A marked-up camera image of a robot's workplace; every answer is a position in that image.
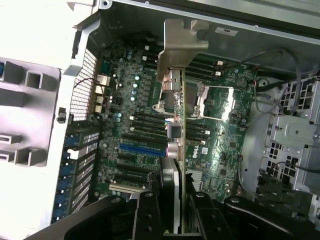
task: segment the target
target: metal screw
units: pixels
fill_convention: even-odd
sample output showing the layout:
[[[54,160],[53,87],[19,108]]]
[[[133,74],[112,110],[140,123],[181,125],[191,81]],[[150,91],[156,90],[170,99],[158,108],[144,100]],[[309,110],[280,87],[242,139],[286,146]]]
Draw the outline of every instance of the metal screw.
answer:
[[[231,201],[232,203],[234,203],[234,204],[237,204],[237,203],[240,202],[239,198],[236,198],[236,197],[230,198],[230,201]]]
[[[197,196],[198,198],[203,198],[203,197],[205,196],[205,194],[202,193],[202,192],[198,192],[198,193],[196,194],[196,196]]]
[[[118,203],[118,202],[120,202],[120,201],[121,201],[121,198],[120,198],[120,197],[116,197],[116,198],[114,198],[114,199],[111,200],[111,202],[112,202],[113,204]]]
[[[147,197],[147,198],[149,198],[149,197],[152,197],[154,194],[152,193],[152,192],[148,192],[148,193],[146,193],[144,196],[145,197]]]

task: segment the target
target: sticker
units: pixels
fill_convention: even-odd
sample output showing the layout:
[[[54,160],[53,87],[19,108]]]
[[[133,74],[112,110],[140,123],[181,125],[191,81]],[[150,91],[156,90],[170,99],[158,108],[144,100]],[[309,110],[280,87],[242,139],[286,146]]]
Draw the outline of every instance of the sticker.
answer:
[[[201,154],[207,155],[208,154],[208,148],[207,147],[203,147],[201,150]]]
[[[229,35],[233,37],[238,33],[238,31],[222,28],[222,27],[217,27],[214,32],[217,34],[224,34],[224,35]]]

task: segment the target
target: motherboard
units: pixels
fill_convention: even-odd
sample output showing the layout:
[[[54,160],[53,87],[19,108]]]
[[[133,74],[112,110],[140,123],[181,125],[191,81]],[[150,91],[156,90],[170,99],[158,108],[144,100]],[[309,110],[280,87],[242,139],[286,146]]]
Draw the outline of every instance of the motherboard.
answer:
[[[96,198],[150,189],[170,155],[175,97],[156,80],[161,46],[118,41],[98,65],[92,113],[103,128],[92,188]],[[185,71],[186,173],[196,191],[223,201],[238,189],[256,70],[199,54]]]

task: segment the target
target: silver metal frame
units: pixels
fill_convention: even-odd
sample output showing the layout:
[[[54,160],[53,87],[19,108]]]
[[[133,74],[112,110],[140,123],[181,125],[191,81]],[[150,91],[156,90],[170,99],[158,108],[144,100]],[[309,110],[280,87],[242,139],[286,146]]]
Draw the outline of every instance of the silver metal frame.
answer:
[[[53,122],[48,161],[46,166],[47,168],[50,168],[51,171],[47,176],[47,185],[45,189],[46,193],[43,193],[46,195],[47,201],[43,204],[44,214],[43,218],[41,219],[39,229],[43,229],[51,224],[51,216],[57,188],[57,177],[60,169],[61,154],[63,152],[65,135],[69,121],[74,83],[76,76],[83,67],[89,35],[94,30],[98,29],[99,26],[100,20],[97,20],[82,30],[81,39],[78,45],[78,53],[75,56],[75,59],[71,61],[71,65],[65,70],[61,77],[55,115],[58,116],[59,108],[65,108],[67,119],[65,123],[58,123],[57,121]]]

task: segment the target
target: metal bracket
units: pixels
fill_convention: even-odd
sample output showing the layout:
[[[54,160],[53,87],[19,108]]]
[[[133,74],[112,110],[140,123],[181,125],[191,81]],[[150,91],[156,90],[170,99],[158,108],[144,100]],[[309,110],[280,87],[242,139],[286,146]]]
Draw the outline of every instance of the metal bracket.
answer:
[[[198,53],[206,52],[208,41],[197,39],[199,30],[208,30],[209,23],[192,20],[191,29],[184,28],[182,19],[164,21],[164,50],[159,53],[156,79],[162,82],[169,68],[186,68]]]

